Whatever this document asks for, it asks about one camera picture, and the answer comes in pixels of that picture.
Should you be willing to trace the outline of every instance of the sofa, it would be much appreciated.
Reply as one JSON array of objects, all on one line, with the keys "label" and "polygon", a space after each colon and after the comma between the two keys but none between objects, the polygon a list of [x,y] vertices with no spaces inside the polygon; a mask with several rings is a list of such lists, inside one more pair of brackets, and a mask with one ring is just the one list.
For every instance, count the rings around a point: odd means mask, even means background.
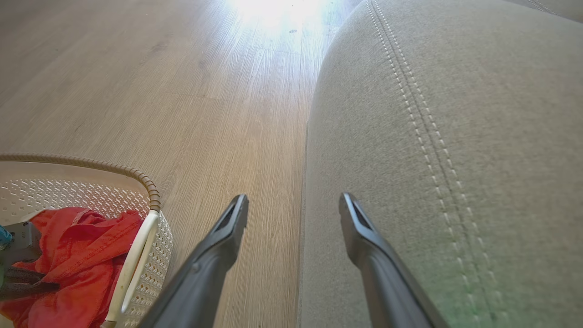
[{"label": "sofa", "polygon": [[366,327],[355,195],[451,327],[583,322],[583,2],[364,0],[308,121],[302,327]]}]

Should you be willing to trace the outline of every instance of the sofa cushion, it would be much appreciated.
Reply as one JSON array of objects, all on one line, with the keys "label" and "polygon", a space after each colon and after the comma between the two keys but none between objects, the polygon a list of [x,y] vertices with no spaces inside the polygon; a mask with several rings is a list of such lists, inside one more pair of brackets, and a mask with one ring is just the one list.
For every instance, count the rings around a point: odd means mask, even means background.
[{"label": "sofa cushion", "polygon": [[583,1],[580,0],[507,0],[518,5],[527,6],[583,23]]},{"label": "sofa cushion", "polygon": [[303,327],[369,325],[353,193],[452,327],[583,321],[583,25],[481,0],[365,0],[315,91]]}]

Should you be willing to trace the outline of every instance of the laundry basket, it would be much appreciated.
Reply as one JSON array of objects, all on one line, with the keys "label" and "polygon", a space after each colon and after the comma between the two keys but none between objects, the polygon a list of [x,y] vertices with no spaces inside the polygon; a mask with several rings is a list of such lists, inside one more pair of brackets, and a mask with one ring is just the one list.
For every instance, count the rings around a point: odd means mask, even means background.
[{"label": "laundry basket", "polygon": [[126,210],[142,216],[104,322],[106,327],[137,326],[160,293],[172,251],[156,186],[136,169],[100,160],[0,153],[0,225],[19,223],[45,208],[71,206],[107,218]]}]

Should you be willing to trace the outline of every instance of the red cloth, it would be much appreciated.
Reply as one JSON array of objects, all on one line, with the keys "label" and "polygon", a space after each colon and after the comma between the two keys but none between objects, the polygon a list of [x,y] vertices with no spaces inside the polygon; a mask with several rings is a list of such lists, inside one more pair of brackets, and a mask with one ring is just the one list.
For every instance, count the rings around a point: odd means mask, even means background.
[{"label": "red cloth", "polygon": [[46,274],[55,293],[0,303],[15,327],[99,327],[106,318],[125,256],[142,224],[136,211],[106,220],[80,207],[46,210],[31,222],[43,255],[15,266]]}]

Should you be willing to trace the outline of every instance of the laminate flooring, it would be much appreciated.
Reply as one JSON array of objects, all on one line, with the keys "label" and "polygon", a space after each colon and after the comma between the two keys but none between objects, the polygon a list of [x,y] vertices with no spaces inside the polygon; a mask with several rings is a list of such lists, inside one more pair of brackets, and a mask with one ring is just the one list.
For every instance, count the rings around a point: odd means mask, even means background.
[{"label": "laminate flooring", "polygon": [[250,199],[217,327],[296,325],[306,122],[358,0],[2,0],[0,151],[132,166],[156,183],[168,277]]}]

